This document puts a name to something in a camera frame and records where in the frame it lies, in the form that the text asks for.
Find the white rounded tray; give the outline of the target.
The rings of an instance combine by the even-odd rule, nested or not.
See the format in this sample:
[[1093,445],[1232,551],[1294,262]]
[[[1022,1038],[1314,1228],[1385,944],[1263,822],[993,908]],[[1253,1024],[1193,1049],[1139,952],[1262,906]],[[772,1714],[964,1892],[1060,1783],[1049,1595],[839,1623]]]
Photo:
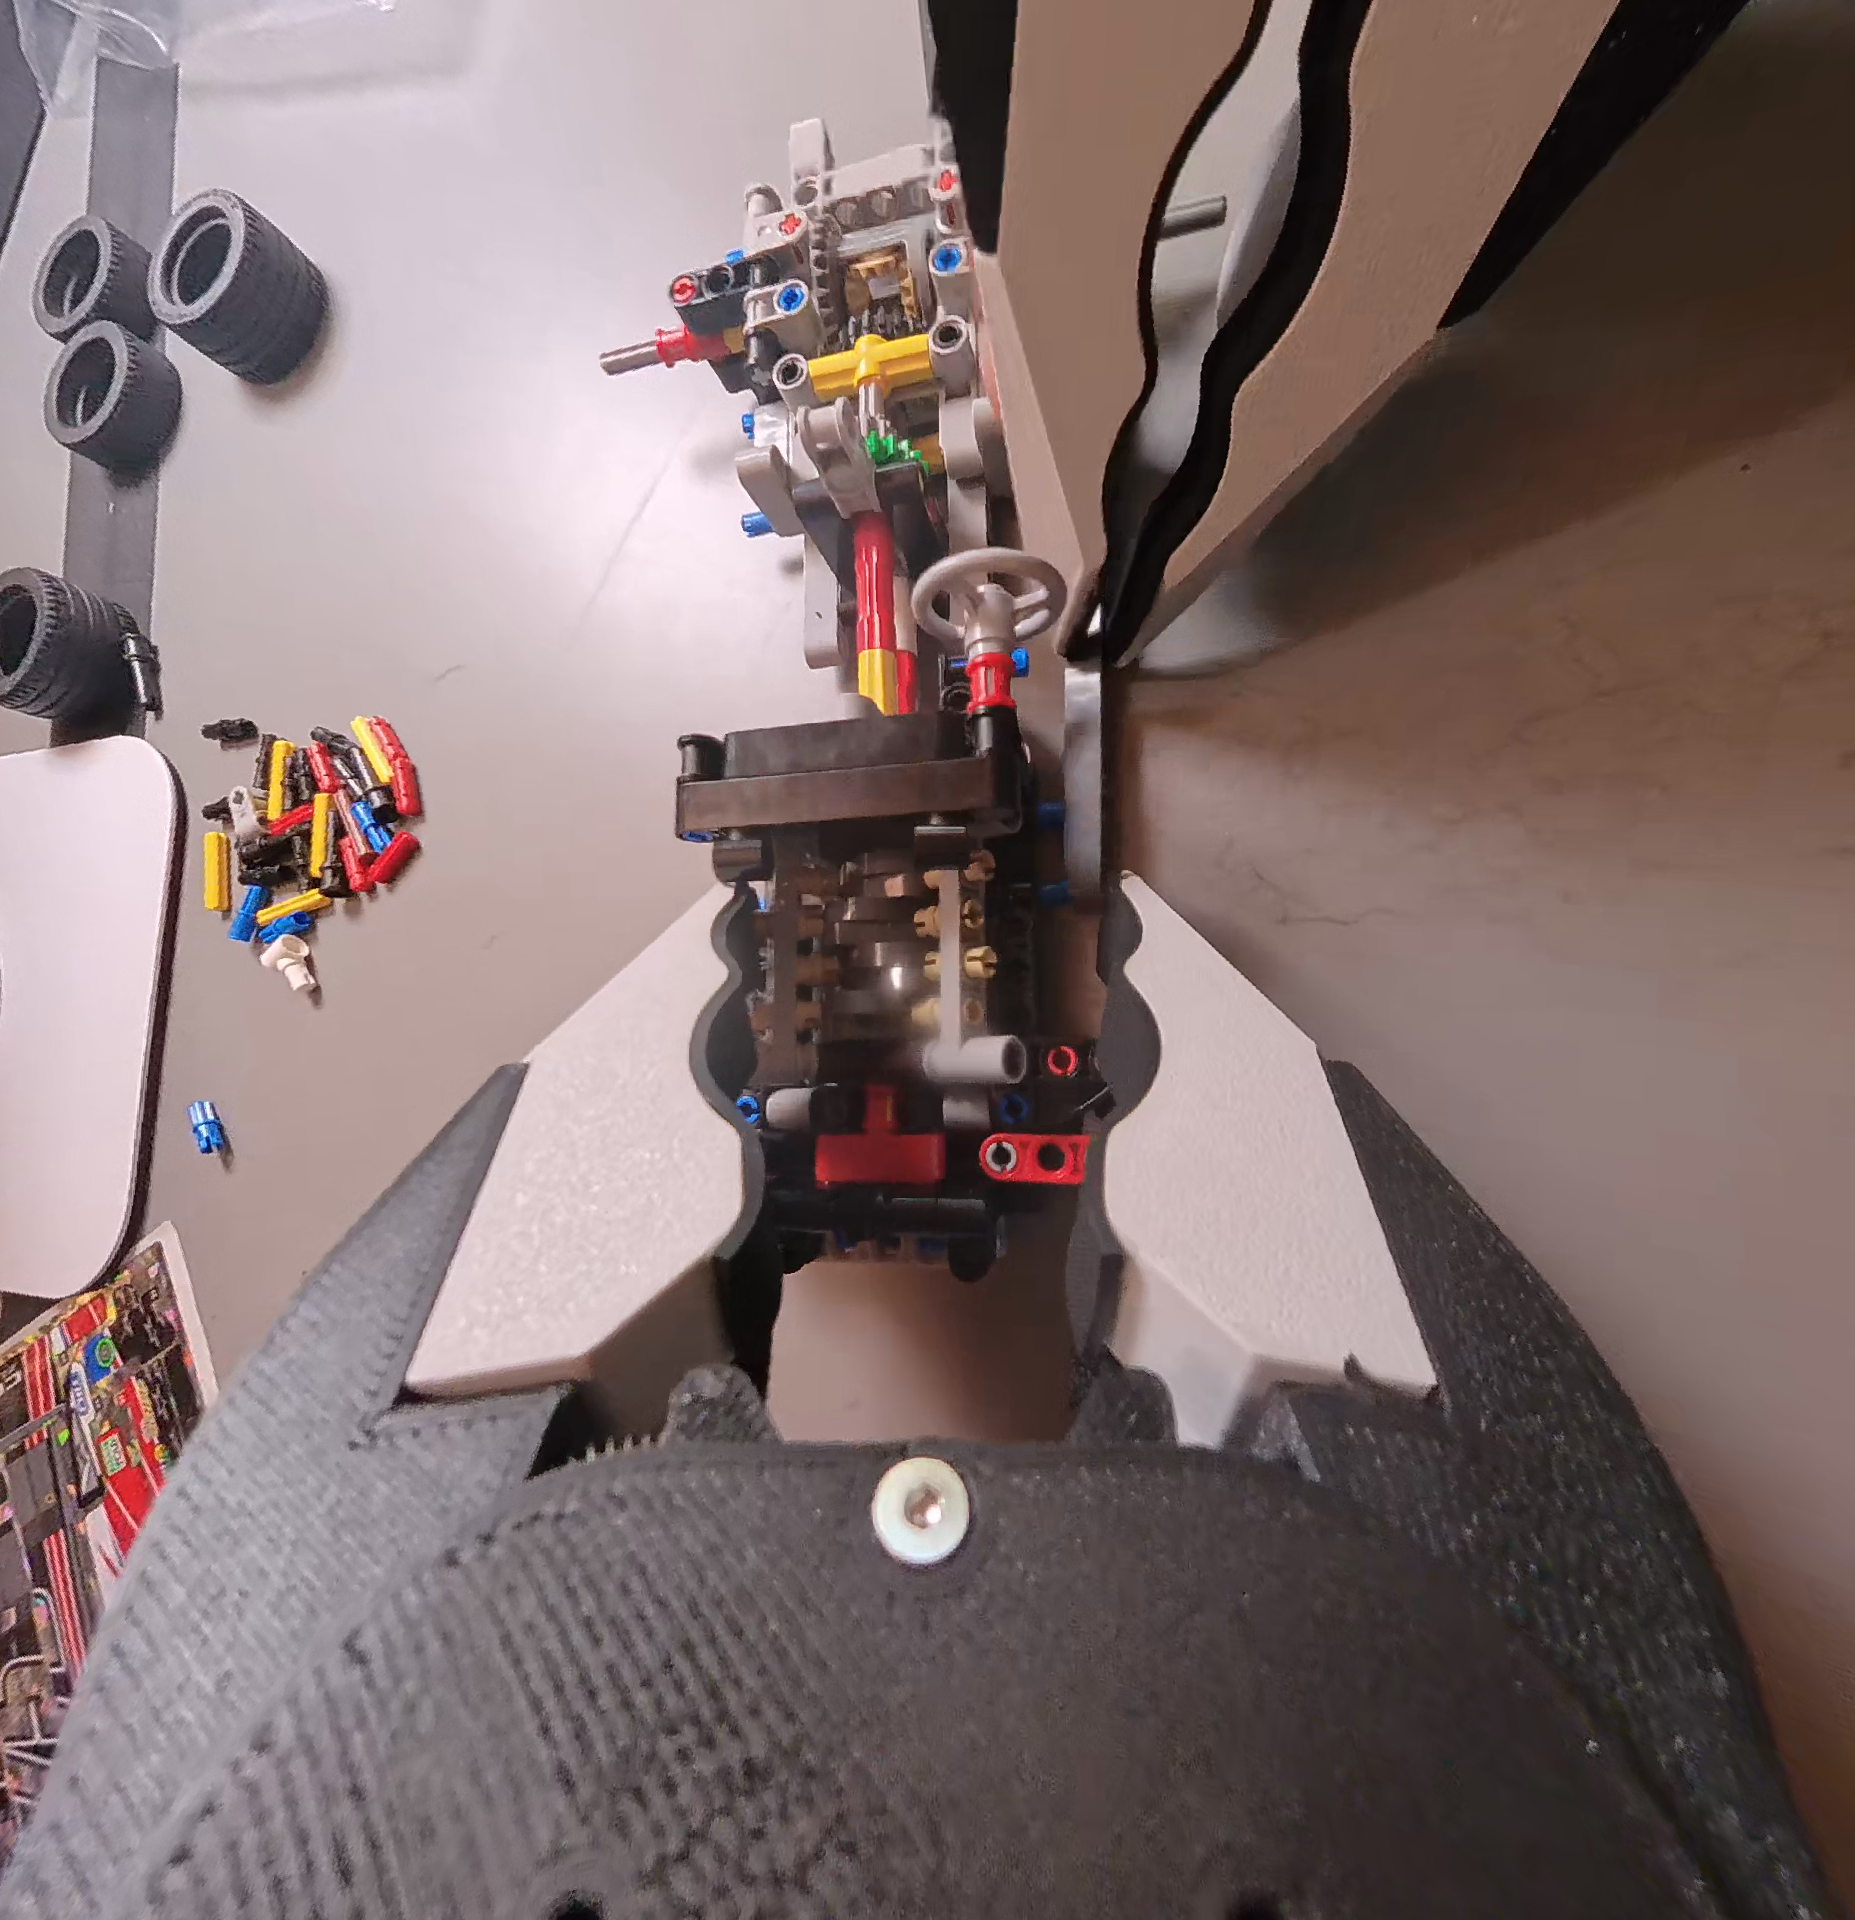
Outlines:
[[0,756],[0,1296],[102,1279],[138,1215],[181,823],[142,738]]

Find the pile of small lego pins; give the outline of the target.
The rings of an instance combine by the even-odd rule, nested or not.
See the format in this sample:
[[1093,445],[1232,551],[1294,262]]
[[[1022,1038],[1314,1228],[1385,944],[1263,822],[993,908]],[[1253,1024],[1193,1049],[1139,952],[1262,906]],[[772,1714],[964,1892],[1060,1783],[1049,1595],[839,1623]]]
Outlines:
[[201,809],[201,901],[239,947],[313,934],[341,906],[393,886],[420,850],[418,764],[375,712],[295,740],[263,726],[253,771]]

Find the colourful lego instruction booklet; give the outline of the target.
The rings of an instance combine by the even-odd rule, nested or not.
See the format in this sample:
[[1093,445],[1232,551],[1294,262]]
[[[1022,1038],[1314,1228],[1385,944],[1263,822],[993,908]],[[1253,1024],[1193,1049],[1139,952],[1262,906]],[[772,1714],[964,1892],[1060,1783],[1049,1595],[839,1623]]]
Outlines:
[[0,1345],[0,1873],[127,1558],[216,1392],[171,1222]]

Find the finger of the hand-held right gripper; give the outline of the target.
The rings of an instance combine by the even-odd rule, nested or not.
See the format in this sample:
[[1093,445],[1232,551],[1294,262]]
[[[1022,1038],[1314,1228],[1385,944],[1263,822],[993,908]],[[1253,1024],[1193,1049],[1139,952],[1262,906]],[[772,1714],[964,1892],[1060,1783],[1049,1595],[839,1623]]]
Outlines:
[[1180,166],[1273,5],[1026,1],[999,216],[999,412],[1018,535],[1065,582],[1049,639],[1092,660],[1106,470],[1157,370],[1154,264]]
[[1314,5],[1288,213],[1204,353],[1180,466],[1106,560],[1108,658],[1178,617],[1432,343],[1612,10]]

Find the clear plastic bag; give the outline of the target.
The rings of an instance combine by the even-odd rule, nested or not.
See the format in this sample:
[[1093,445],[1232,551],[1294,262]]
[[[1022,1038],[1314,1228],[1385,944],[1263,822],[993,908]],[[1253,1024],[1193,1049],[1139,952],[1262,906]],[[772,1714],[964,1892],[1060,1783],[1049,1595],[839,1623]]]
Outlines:
[[396,1],[12,1],[23,57],[42,97],[97,64],[176,65],[231,40],[300,28],[356,16],[382,16]]

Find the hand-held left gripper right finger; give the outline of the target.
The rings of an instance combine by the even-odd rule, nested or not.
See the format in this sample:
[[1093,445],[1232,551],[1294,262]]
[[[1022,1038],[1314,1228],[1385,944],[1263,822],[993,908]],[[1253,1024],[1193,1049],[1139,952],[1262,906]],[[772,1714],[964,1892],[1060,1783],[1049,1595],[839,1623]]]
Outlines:
[[1425,1400],[1436,1368],[1314,1041],[1138,875],[1106,890],[1099,971],[1080,1378],[1151,1374],[1186,1444],[1285,1383]]

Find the lego car chassis assembly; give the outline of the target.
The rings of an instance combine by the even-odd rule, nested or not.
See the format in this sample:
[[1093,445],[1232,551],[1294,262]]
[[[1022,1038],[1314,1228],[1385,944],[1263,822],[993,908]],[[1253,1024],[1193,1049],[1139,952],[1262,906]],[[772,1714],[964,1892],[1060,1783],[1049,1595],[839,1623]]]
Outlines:
[[1093,1042],[1042,983],[1066,901],[1018,706],[1065,579],[1018,527],[957,136],[788,129],[743,239],[673,274],[606,375],[705,366],[743,408],[752,538],[794,542],[843,712],[678,745],[677,834],[754,897],[743,1127],[783,1270],[902,1255],[974,1283],[1085,1178]]

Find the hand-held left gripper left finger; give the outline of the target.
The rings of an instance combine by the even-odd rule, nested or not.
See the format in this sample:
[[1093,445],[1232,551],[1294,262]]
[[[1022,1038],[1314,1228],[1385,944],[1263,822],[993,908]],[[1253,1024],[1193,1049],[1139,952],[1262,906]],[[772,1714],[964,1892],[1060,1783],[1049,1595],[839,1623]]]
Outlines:
[[741,1347],[722,1283],[764,1203],[754,893],[715,886],[525,1057],[407,1370],[416,1397],[667,1397]]

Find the black lego tyre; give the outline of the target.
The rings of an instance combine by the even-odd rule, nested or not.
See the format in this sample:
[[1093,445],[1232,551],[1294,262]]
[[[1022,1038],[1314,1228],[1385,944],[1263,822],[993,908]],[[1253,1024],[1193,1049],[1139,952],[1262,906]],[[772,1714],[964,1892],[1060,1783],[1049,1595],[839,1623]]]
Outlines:
[[105,216],[77,216],[45,251],[33,276],[32,313],[56,343],[92,322],[113,322],[150,340],[147,247]]
[[83,722],[123,706],[130,619],[115,602],[30,566],[0,574],[0,706]]
[[174,208],[148,262],[159,326],[245,382],[288,379],[329,313],[321,268],[244,197],[210,187]]
[[69,452],[140,474],[166,458],[181,417],[181,375],[164,349],[115,321],[73,332],[45,390],[45,423]]

